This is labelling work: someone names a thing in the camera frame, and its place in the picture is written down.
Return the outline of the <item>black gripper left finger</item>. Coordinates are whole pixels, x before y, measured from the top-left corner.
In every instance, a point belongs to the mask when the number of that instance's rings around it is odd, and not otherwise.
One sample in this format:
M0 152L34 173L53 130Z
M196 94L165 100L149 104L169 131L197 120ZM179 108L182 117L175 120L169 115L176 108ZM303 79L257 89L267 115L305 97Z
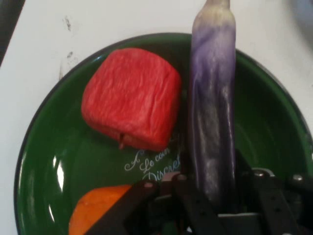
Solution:
M179 234L224 235L206 196L184 174L133 184L87 231L88 235L156 235L175 222Z

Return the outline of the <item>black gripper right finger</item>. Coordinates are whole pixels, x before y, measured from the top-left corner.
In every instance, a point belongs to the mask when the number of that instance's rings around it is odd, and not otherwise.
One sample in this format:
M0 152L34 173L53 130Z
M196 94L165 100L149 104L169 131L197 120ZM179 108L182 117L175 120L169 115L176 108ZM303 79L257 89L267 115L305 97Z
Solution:
M236 181L243 210L259 215L264 235L313 233L313 178L295 173L278 179L266 168L251 168L239 150Z

